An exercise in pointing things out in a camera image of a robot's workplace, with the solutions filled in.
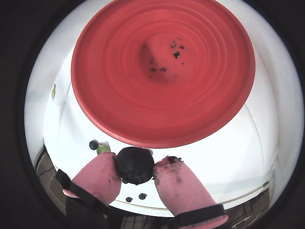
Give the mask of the pink padded gripper finger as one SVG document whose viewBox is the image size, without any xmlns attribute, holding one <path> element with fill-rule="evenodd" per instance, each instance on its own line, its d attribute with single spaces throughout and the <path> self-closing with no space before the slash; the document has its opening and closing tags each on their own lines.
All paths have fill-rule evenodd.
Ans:
<svg viewBox="0 0 305 229">
<path fill-rule="evenodd" d="M 74 229 L 108 228 L 109 204 L 117 198 L 122 184 L 115 157 L 112 152 L 96 156 L 73 179 L 57 171 L 56 180 L 67 197 L 66 215 Z"/>
<path fill-rule="evenodd" d="M 215 229 L 228 220 L 193 171 L 175 156 L 166 156 L 153 168 L 153 179 L 162 203 L 174 215 L 169 229 Z"/>
</svg>

